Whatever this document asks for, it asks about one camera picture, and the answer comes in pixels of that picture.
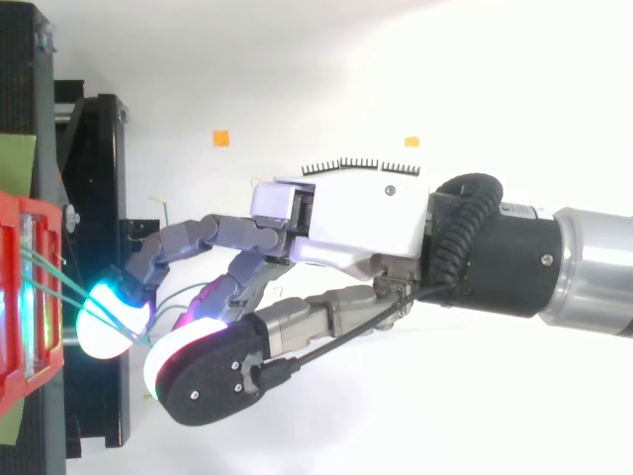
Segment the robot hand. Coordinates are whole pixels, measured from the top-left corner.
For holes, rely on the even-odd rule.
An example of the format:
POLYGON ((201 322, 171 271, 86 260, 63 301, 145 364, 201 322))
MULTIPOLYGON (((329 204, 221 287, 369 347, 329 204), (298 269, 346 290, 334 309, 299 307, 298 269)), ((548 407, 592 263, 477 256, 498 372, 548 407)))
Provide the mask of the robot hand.
POLYGON ((323 351, 389 329, 420 282, 428 190, 414 166, 343 158, 258 184, 246 217, 210 214, 148 236, 95 284, 75 323, 107 360, 147 342, 173 263, 216 247, 235 258, 153 341, 142 376, 178 424, 241 412, 323 351), (322 349, 313 348, 316 339, 322 349))

